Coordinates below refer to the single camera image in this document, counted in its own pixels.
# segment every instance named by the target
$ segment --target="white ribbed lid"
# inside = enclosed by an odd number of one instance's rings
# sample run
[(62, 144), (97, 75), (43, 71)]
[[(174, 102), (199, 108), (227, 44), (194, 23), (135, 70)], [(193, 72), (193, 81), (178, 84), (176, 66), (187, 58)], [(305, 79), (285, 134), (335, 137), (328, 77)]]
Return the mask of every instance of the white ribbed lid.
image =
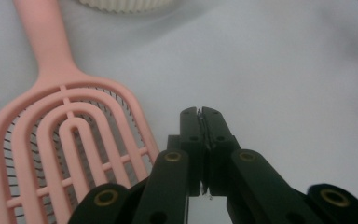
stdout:
[(143, 12), (167, 5), (172, 0), (79, 0), (82, 4), (109, 12)]

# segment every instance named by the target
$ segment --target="pink hairbrush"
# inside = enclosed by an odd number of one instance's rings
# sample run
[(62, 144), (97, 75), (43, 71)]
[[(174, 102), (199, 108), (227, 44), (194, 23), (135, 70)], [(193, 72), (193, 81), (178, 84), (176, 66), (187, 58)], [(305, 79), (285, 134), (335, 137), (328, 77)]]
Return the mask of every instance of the pink hairbrush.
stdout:
[(95, 186), (148, 176), (158, 148), (136, 98), (82, 73), (57, 0), (14, 0), (39, 65), (0, 111), (0, 223), (66, 223)]

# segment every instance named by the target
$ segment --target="white surface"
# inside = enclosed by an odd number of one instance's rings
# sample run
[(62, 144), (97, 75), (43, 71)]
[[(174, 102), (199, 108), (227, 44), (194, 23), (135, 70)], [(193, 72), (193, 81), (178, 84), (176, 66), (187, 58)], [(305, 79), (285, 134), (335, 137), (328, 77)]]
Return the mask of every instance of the white surface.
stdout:
[[(293, 188), (325, 182), (358, 198), (358, 1), (176, 0), (146, 15), (60, 2), (79, 67), (133, 90), (161, 149), (180, 111), (206, 105)], [(0, 0), (0, 109), (36, 74)], [(192, 199), (189, 223), (230, 223), (224, 200)]]

